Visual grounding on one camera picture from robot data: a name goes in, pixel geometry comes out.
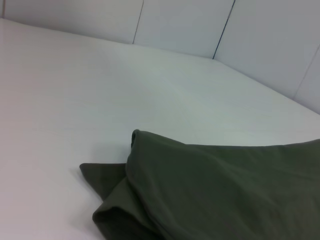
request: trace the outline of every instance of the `panel seam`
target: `panel seam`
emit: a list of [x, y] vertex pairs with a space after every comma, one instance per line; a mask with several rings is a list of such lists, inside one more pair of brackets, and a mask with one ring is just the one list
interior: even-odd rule
[[314, 61], [315, 61], [315, 59], [316, 59], [316, 57], [317, 57], [317, 54], [318, 54], [319, 50], [320, 50], [320, 44], [319, 44], [319, 46], [316, 48], [315, 54], [313, 55], [310, 64], [309, 64], [308, 67], [306, 68], [306, 71], [305, 71], [305, 73], [304, 73], [304, 75], [303, 75], [303, 78], [302, 78], [302, 80], [301, 80], [301, 82], [300, 82], [297, 90], [295, 91], [295, 94], [293, 95], [292, 100], [295, 100], [295, 99], [296, 99], [297, 94], [298, 94], [298, 92], [299, 92], [299, 89], [301, 88], [302, 83], [305, 81], [305, 79], [306, 79], [306, 77], [307, 77], [307, 74], [308, 74], [308, 72], [309, 72], [309, 70], [310, 70], [310, 68], [311, 68], [311, 65], [314, 63]]
[[142, 0], [141, 11], [140, 11], [138, 23], [137, 23], [137, 25], [136, 25], [136, 29], [135, 29], [135, 33], [134, 33], [134, 37], [133, 37], [132, 44], [135, 44], [135, 40], [136, 40], [136, 36], [137, 36], [137, 31], [138, 31], [138, 27], [139, 27], [139, 23], [140, 23], [140, 19], [141, 19], [142, 10], [144, 9], [144, 4], [145, 4], [145, 0]]
[[215, 48], [214, 55], [213, 55], [213, 58], [212, 58], [212, 59], [215, 59], [216, 53], [217, 53], [217, 51], [218, 51], [218, 48], [219, 48], [219, 45], [220, 45], [221, 39], [222, 39], [222, 37], [223, 37], [223, 35], [224, 35], [224, 33], [225, 33], [225, 30], [226, 30], [226, 27], [227, 27], [227, 24], [228, 24], [229, 18], [230, 18], [230, 16], [231, 16], [232, 10], [234, 9], [235, 3], [236, 3], [236, 0], [233, 0], [233, 4], [232, 4], [232, 6], [231, 6], [231, 9], [230, 9], [230, 12], [229, 12], [228, 18], [226, 19], [226, 22], [225, 22], [224, 28], [223, 28], [223, 30], [222, 30], [222, 34], [221, 34], [221, 36], [220, 36], [220, 39], [219, 39], [218, 45], [217, 45], [217, 46], [216, 46], [216, 48]]
[[1, 18], [5, 18], [5, 10], [6, 10], [6, 0], [3, 0], [2, 2], [2, 13], [1, 13]]

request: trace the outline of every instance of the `folded garment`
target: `folded garment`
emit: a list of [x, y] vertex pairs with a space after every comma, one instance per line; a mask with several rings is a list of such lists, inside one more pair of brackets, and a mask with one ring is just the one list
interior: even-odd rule
[[135, 130], [126, 164], [80, 169], [108, 240], [320, 239], [320, 140], [187, 145]]

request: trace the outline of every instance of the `green cloth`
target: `green cloth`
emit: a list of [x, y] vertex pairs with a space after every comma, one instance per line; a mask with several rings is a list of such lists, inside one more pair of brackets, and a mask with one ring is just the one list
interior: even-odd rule
[[320, 140], [205, 146], [135, 130], [126, 164], [80, 168], [108, 240], [320, 239]]

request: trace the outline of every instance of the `white surface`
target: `white surface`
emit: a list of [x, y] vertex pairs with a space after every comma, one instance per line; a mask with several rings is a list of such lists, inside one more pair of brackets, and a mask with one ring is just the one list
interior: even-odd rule
[[134, 129], [189, 144], [320, 138], [320, 115], [218, 61], [0, 19], [0, 239], [102, 240], [81, 163]]
[[236, 0], [216, 60], [293, 98], [320, 44], [319, 0]]
[[134, 43], [212, 58], [234, 0], [144, 0]]
[[320, 49], [318, 49], [294, 100], [320, 114]]
[[143, 0], [8, 0], [5, 18], [132, 44]]

